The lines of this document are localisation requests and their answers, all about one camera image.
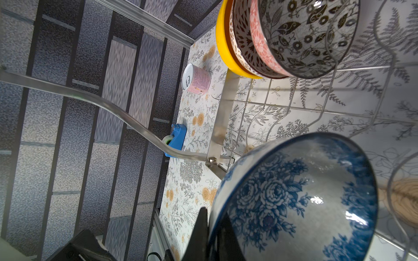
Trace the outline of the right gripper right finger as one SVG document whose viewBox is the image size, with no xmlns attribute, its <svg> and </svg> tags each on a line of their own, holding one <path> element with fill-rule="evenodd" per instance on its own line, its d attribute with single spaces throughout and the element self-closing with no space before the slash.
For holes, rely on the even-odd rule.
<svg viewBox="0 0 418 261">
<path fill-rule="evenodd" d="M 246 261 L 229 218 L 223 218 L 217 233 L 216 261 Z"/>
</svg>

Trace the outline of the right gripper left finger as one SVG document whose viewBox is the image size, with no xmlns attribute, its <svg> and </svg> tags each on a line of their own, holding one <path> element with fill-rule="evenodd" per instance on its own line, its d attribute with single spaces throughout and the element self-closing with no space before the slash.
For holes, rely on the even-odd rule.
<svg viewBox="0 0 418 261">
<path fill-rule="evenodd" d="M 206 207 L 202 207 L 199 210 L 198 217 L 182 261 L 206 261 L 208 236 L 208 212 Z"/>
</svg>

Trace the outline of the blue white patterned bowl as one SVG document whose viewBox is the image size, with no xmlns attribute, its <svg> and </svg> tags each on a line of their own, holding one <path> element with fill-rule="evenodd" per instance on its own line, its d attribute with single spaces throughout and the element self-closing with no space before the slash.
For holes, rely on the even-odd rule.
<svg viewBox="0 0 418 261">
<path fill-rule="evenodd" d="M 362 261 L 378 216 L 364 150 L 335 133 L 262 144 L 222 179 L 209 219 L 210 249 L 224 218 L 249 261 Z"/>
</svg>

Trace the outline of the brown patterned bowl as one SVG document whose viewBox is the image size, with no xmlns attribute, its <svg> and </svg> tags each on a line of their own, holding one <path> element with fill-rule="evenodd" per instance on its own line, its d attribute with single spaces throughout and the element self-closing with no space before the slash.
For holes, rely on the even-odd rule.
<svg viewBox="0 0 418 261">
<path fill-rule="evenodd" d="M 256 78 L 283 79 L 286 75 L 270 69 L 258 55 L 250 31 L 250 1 L 233 1 L 229 18 L 229 34 L 235 56 Z"/>
</svg>

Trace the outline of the yellow bowl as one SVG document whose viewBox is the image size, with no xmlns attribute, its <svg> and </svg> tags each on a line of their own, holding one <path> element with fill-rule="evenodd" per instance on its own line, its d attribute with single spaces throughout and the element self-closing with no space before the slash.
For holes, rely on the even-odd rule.
<svg viewBox="0 0 418 261">
<path fill-rule="evenodd" d="M 216 22 L 216 44 L 224 64 L 233 73 L 251 79 L 261 79 L 246 70 L 237 59 L 230 40 L 229 22 L 233 1 L 222 1 Z"/>
</svg>

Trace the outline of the dark floral bowl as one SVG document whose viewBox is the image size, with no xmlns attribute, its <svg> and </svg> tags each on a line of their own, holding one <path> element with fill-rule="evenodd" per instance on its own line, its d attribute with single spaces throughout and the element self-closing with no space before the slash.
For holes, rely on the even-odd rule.
<svg viewBox="0 0 418 261">
<path fill-rule="evenodd" d="M 360 1 L 252 1 L 256 52 L 273 71 L 315 79 L 333 71 L 349 51 Z"/>
</svg>

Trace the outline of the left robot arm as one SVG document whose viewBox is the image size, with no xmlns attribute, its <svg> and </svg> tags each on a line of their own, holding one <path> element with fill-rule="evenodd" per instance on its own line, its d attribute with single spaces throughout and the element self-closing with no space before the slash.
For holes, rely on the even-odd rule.
<svg viewBox="0 0 418 261">
<path fill-rule="evenodd" d="M 116 261 L 116 259 L 90 230 L 85 229 L 49 256 L 47 261 Z"/>
</svg>

